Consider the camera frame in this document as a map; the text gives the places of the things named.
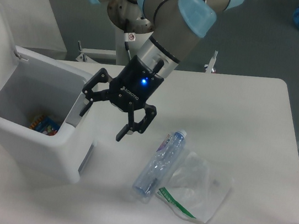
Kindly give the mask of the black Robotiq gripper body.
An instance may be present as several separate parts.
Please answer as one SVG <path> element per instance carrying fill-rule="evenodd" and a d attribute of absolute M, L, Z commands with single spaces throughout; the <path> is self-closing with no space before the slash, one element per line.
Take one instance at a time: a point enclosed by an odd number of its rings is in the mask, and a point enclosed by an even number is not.
<path fill-rule="evenodd" d="M 129 111 L 130 103 L 135 110 L 142 109 L 163 81 L 135 55 L 109 83 L 108 100 L 123 112 Z"/>

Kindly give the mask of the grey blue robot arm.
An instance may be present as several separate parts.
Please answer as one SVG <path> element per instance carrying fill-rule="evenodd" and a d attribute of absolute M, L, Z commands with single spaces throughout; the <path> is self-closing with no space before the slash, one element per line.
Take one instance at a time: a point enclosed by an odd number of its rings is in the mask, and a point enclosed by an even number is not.
<path fill-rule="evenodd" d="M 90 0 L 94 3 L 113 0 Z M 205 37 L 217 20 L 217 13 L 241 5 L 245 0 L 126 0 L 138 8 L 138 17 L 152 28 L 143 43 L 118 76 L 100 69 L 83 87 L 88 103 L 108 100 L 128 114 L 128 123 L 116 135 L 143 133 L 157 114 L 147 99 L 164 79 Z"/>

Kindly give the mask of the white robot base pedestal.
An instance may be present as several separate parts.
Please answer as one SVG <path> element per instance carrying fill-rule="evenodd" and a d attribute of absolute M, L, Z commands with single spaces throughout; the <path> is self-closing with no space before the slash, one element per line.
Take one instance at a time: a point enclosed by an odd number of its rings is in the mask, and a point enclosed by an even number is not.
<path fill-rule="evenodd" d="M 114 60 L 116 65 L 126 65 L 154 31 L 153 24 L 147 20 L 138 5 L 128 0 L 113 0 L 107 7 L 108 18 L 114 28 L 115 49 L 101 50 L 83 48 L 78 42 L 79 62 L 102 63 Z"/>

